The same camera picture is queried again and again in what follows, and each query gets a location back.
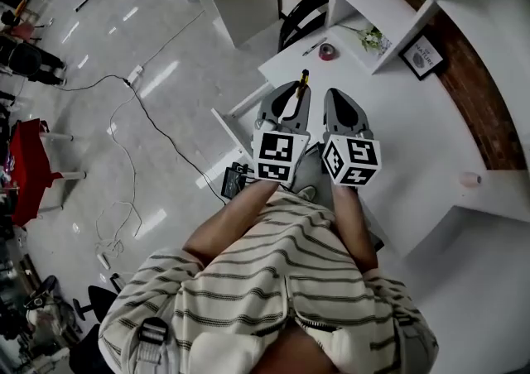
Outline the white cabinet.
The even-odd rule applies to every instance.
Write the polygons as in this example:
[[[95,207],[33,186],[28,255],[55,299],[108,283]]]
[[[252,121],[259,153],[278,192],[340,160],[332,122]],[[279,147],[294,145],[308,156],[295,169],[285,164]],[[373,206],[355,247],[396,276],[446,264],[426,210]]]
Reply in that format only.
[[[439,344],[432,374],[530,374],[530,223],[453,208],[412,251],[378,251]]]

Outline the person's striped shirt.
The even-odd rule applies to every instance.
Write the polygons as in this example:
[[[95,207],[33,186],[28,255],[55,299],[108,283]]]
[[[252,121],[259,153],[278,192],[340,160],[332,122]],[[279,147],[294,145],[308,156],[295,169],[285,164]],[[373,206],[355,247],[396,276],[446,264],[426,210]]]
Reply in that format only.
[[[207,266],[155,251],[100,325],[104,360],[114,374],[250,374],[295,324],[340,374],[429,374],[438,343],[406,286],[361,273],[334,219],[277,192]]]

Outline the yellow utility knife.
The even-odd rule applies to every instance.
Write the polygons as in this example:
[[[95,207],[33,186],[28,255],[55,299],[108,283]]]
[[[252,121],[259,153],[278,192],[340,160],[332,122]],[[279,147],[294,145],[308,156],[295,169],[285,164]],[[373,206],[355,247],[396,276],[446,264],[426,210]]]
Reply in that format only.
[[[309,81],[309,70],[304,69],[301,72],[301,79],[299,80],[298,85],[296,86],[296,98],[299,101],[301,101],[304,97],[304,94],[308,87],[308,81]]]

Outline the person's grey trousers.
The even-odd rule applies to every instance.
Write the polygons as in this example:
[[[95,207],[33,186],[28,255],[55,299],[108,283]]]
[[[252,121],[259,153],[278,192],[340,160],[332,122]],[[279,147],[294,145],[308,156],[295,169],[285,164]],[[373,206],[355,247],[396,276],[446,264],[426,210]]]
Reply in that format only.
[[[330,179],[324,172],[321,148],[321,144],[315,144],[306,151],[296,168],[291,185],[294,192],[299,192],[307,186],[314,186],[316,196],[313,201],[318,204],[323,204],[330,197]]]

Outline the white pen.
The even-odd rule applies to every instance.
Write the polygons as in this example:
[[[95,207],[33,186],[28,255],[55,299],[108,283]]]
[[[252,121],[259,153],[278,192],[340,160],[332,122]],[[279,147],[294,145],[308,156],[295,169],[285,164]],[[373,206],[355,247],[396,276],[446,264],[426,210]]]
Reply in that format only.
[[[309,49],[303,52],[302,56],[309,55],[313,50],[319,48],[322,44],[324,44],[327,40],[327,37],[323,37],[318,42],[316,42],[313,46],[311,46]]]

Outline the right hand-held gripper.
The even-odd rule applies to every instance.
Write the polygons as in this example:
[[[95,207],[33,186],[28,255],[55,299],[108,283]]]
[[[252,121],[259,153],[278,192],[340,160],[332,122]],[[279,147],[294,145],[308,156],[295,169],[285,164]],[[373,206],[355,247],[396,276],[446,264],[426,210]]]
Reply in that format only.
[[[341,135],[373,135],[365,111],[346,93],[328,89],[325,125],[329,135],[322,161],[335,185],[365,186],[381,170],[379,141]]]

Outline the black office chair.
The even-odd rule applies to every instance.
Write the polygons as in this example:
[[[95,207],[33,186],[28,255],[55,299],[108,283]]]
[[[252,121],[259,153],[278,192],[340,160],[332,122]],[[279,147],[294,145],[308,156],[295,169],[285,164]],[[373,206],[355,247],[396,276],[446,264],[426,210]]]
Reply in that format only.
[[[89,304],[85,306],[73,299],[76,314],[85,320],[84,314],[93,311],[96,319],[102,322],[118,295],[95,285],[88,287],[88,295]],[[95,324],[88,334],[70,349],[69,366],[74,374],[114,374],[99,350],[99,326],[100,324]]]

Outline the person's left forearm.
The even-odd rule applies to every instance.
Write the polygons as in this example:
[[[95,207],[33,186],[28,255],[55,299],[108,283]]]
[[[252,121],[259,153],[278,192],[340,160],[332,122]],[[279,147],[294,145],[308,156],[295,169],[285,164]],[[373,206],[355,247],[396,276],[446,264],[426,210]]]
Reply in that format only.
[[[259,180],[245,187],[191,234],[183,250],[203,266],[209,265],[253,226],[278,186],[277,182]]]

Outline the red table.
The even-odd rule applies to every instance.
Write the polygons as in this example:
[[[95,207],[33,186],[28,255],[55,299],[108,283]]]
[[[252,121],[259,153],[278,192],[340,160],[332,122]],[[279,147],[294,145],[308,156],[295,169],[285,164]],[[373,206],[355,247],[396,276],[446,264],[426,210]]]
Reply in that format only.
[[[14,159],[10,172],[11,184],[17,188],[17,203],[11,215],[12,223],[23,228],[39,213],[42,198],[59,180],[83,180],[85,171],[52,171],[42,138],[73,141],[72,135],[49,132],[47,123],[40,118],[19,122],[9,144],[9,156]]]

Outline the black framed leaf picture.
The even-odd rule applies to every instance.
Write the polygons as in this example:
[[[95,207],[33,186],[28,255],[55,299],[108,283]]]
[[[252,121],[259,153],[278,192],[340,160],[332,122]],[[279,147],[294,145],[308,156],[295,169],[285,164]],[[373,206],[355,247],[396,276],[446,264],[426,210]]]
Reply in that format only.
[[[399,52],[402,62],[423,81],[430,74],[443,73],[448,65],[440,42],[430,33],[420,32]]]

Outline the person's right forearm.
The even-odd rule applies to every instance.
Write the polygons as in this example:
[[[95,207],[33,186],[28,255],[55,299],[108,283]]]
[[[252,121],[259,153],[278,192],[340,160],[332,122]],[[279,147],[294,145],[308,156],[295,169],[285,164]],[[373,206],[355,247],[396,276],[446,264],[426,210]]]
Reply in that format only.
[[[332,185],[335,225],[340,238],[361,273],[378,268],[378,258],[364,220],[357,193],[345,186]]]

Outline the white drawer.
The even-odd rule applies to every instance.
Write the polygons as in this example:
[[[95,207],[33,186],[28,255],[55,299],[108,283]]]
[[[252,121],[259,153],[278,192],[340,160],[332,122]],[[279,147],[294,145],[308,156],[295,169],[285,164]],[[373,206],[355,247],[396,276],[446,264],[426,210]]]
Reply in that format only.
[[[266,82],[227,113],[215,108],[212,114],[235,143],[238,151],[249,161],[253,161],[253,129],[258,118],[258,110],[264,97],[270,94],[273,86]]]

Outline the black battery box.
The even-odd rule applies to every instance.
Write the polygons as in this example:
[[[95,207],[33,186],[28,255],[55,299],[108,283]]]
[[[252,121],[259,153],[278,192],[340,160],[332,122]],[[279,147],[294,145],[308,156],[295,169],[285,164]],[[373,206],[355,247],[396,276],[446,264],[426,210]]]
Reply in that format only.
[[[240,193],[247,183],[248,164],[234,162],[227,167],[224,173],[221,196],[226,199],[233,199]]]

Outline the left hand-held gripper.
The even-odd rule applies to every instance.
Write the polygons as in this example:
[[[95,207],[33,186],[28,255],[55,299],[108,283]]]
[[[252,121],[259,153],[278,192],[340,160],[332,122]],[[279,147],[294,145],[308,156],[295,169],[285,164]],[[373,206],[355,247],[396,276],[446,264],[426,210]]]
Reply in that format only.
[[[291,96],[296,107],[279,122]],[[275,88],[264,97],[253,130],[255,178],[273,182],[292,182],[306,153],[311,134],[306,130],[311,105],[311,88],[292,81]]]

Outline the artificial purple flowers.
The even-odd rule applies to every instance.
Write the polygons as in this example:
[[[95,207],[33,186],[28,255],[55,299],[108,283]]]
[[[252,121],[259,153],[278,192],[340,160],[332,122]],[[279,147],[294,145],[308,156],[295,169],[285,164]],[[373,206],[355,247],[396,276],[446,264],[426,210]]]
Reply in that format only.
[[[340,24],[340,26],[353,32],[360,40],[364,50],[366,52],[372,52],[378,58],[382,57],[392,45],[392,42],[376,26],[371,26],[363,30],[344,24]]]

